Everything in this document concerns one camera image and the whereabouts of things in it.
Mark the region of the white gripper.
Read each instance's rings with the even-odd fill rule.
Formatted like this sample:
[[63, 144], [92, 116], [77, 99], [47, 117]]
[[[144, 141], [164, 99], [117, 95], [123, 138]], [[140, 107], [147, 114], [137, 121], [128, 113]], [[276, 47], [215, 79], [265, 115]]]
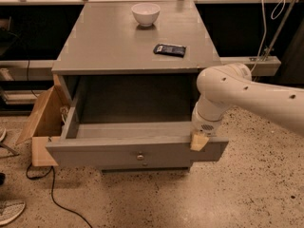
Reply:
[[208, 137], [217, 135], [223, 115], [230, 108], [228, 104], [212, 102], [203, 96], [199, 97], [191, 117], [193, 129], [197, 131], [192, 133], [191, 150], [201, 151], [208, 143]]

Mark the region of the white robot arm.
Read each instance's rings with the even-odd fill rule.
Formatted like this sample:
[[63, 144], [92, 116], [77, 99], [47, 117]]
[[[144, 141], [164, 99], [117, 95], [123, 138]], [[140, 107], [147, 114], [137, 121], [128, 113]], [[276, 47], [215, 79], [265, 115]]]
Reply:
[[197, 78], [199, 99], [192, 113], [190, 148], [200, 151], [214, 137], [224, 113], [239, 106], [294, 133], [304, 135], [304, 90], [252, 80], [244, 64], [210, 66]]

